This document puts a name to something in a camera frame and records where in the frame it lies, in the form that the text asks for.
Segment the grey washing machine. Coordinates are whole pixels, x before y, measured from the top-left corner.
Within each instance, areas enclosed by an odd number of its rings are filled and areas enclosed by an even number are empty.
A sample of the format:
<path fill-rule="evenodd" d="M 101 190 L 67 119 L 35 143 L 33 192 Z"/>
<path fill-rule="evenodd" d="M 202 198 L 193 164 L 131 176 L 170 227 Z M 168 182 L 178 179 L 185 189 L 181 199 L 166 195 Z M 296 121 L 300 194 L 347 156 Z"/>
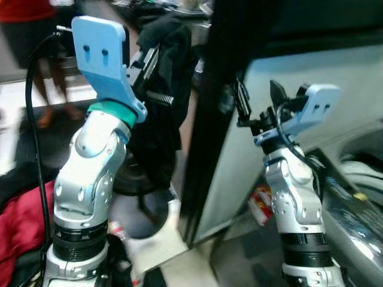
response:
<path fill-rule="evenodd" d="M 210 247 L 216 287 L 287 287 L 276 223 L 261 227 L 248 199 L 263 183 L 263 150 L 237 126 L 241 80 L 257 117 L 271 106 L 270 82 L 289 96 L 334 85 L 341 96 L 299 145 L 331 170 L 353 153 L 381 155 L 382 0 L 213 0 L 203 72 L 181 186 L 180 232 Z"/>

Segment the black round disc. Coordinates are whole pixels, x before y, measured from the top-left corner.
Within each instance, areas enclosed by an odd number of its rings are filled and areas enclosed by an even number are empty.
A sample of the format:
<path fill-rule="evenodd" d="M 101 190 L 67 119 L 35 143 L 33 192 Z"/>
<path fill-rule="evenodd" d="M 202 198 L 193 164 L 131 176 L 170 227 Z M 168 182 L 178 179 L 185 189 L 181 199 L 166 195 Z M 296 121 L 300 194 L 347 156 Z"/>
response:
<path fill-rule="evenodd" d="M 170 188 L 180 143 L 139 138 L 127 145 L 128 155 L 115 176 L 115 192 L 141 196 Z"/>

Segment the white low platform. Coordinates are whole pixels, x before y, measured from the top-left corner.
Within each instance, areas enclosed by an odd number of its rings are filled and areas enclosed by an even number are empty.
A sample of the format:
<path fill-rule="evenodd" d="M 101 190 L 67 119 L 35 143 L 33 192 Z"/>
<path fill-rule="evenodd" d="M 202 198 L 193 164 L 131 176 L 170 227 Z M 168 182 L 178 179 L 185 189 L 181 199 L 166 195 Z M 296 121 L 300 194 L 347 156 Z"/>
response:
<path fill-rule="evenodd" d="M 132 261 L 135 273 L 143 274 L 164 265 L 183 252 L 189 251 L 178 231 L 181 200 L 169 202 L 169 216 L 159 232 L 145 239 L 126 235 L 127 254 Z"/>

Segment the white bottle with red label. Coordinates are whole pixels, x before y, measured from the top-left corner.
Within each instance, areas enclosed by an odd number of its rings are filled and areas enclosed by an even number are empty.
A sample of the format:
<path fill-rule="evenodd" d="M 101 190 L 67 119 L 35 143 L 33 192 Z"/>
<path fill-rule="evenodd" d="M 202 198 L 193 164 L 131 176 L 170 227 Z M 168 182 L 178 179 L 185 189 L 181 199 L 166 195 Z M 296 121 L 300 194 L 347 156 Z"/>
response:
<path fill-rule="evenodd" d="M 109 221 L 108 222 L 109 232 L 112 235 L 120 238 L 123 246 L 126 247 L 126 244 L 129 243 L 129 237 L 123 227 L 117 221 Z M 121 263 L 120 267 L 126 267 L 130 271 L 130 279 L 131 279 L 131 287 L 144 287 L 144 279 L 145 276 L 141 271 L 138 271 L 133 265 L 127 263 Z"/>

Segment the grey round ball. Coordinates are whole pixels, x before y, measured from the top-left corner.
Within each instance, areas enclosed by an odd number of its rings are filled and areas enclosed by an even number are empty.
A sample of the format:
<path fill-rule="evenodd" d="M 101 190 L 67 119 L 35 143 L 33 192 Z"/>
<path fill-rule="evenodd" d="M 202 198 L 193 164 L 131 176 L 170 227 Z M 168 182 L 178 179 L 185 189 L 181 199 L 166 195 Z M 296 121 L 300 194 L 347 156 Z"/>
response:
<path fill-rule="evenodd" d="M 169 218 L 170 190 L 156 190 L 141 196 L 116 194 L 110 219 L 118 222 L 129 238 L 145 240 L 156 235 Z"/>

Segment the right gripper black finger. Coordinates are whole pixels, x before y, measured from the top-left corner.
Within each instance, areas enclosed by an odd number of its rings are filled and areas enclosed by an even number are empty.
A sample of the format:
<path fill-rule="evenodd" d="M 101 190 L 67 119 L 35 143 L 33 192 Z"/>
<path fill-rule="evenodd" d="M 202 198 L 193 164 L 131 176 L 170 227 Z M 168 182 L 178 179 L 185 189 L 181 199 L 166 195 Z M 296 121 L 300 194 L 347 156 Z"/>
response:
<path fill-rule="evenodd" d="M 235 103 L 238 112 L 238 122 L 248 122 L 251 119 L 250 97 L 241 79 L 235 79 L 235 83 Z"/>
<path fill-rule="evenodd" d="M 290 101 L 289 96 L 285 92 L 285 88 L 276 80 L 270 80 L 270 99 L 276 113 L 282 111 L 285 113 L 287 103 Z"/>

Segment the red and white packet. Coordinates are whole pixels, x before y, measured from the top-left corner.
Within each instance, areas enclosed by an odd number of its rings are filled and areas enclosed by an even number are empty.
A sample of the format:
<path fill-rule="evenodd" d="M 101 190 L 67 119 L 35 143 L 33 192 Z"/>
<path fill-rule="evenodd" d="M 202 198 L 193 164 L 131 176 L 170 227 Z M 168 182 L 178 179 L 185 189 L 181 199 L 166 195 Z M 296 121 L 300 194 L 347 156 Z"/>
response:
<path fill-rule="evenodd" d="M 267 184 L 256 184 L 247 199 L 247 206 L 260 226 L 265 226 L 273 216 L 272 194 Z"/>

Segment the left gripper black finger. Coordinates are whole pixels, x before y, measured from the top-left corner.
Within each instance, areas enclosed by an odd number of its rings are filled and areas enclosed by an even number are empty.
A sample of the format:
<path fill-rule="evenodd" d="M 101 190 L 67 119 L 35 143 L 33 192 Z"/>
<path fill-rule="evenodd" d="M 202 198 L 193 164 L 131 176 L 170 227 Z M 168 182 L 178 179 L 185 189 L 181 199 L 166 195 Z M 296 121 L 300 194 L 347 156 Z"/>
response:
<path fill-rule="evenodd" d="M 151 90 L 146 91 L 146 99 L 150 101 L 153 106 L 172 107 L 174 97 L 164 93 L 158 93 Z"/>

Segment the black garment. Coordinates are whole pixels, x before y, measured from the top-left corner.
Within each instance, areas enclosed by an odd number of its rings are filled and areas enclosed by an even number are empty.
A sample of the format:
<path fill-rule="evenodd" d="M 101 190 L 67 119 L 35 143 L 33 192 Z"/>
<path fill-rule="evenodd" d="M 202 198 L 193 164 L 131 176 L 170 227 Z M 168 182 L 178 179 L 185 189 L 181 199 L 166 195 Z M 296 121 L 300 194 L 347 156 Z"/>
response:
<path fill-rule="evenodd" d="M 189 111 L 194 68 L 197 57 L 192 49 L 192 33 L 180 19 L 162 16 L 142 27 L 137 40 L 140 48 L 160 46 L 159 61 L 155 71 L 136 96 L 148 111 L 143 123 L 132 129 L 131 140 L 139 138 L 175 141 L 180 143 L 180 127 Z M 146 91 L 174 97 L 172 107 L 154 106 L 146 99 Z"/>

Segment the person in red shirt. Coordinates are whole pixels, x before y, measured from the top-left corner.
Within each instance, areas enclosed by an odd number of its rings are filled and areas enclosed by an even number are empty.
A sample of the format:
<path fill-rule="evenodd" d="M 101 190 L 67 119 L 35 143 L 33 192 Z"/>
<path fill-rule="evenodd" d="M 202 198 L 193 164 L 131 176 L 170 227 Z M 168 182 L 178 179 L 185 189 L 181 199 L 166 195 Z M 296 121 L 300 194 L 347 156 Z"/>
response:
<path fill-rule="evenodd" d="M 31 52 L 47 36 L 55 32 L 56 10 L 50 0 L 0 0 L 0 30 L 5 33 L 7 44 L 17 65 L 28 69 Z M 82 112 L 69 103 L 68 84 L 57 57 L 56 47 L 49 43 L 40 49 L 41 55 L 35 65 L 40 68 L 42 61 L 54 80 L 57 93 L 65 100 L 65 109 L 71 120 L 82 118 Z"/>

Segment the glossy black washer lid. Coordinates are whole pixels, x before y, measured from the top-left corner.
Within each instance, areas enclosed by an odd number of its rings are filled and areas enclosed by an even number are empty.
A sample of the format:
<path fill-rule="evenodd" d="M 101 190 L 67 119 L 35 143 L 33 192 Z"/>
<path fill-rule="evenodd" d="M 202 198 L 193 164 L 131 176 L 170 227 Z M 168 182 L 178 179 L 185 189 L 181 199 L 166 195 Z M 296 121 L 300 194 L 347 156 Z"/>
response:
<path fill-rule="evenodd" d="M 383 286 L 381 211 L 361 197 L 339 167 L 322 150 L 308 158 L 320 164 L 317 175 L 323 192 L 323 221 L 333 259 L 345 272 L 348 287 Z"/>

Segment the red garment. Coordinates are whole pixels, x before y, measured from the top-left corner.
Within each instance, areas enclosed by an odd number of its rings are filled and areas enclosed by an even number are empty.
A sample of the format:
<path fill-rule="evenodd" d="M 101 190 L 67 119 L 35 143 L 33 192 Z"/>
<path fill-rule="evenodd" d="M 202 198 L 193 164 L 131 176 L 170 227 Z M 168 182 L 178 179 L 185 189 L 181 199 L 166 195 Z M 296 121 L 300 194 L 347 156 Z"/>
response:
<path fill-rule="evenodd" d="M 0 287 L 8 287 L 16 260 L 43 243 L 40 188 L 0 179 Z"/>

